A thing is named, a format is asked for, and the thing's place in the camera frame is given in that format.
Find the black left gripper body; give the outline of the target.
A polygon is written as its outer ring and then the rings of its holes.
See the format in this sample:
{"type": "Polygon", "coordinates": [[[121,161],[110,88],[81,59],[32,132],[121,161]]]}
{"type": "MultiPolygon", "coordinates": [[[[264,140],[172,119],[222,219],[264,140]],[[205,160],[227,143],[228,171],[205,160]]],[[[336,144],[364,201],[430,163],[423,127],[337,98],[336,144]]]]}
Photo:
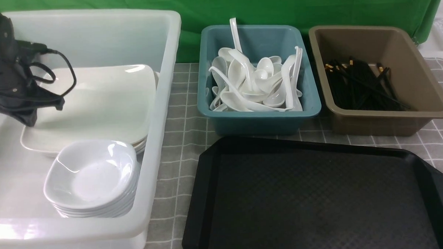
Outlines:
{"type": "Polygon", "coordinates": [[[14,64],[0,58],[0,113],[33,127],[38,109],[63,110],[64,97],[40,87],[38,81],[52,84],[56,82],[56,75],[40,62],[14,64]]]}

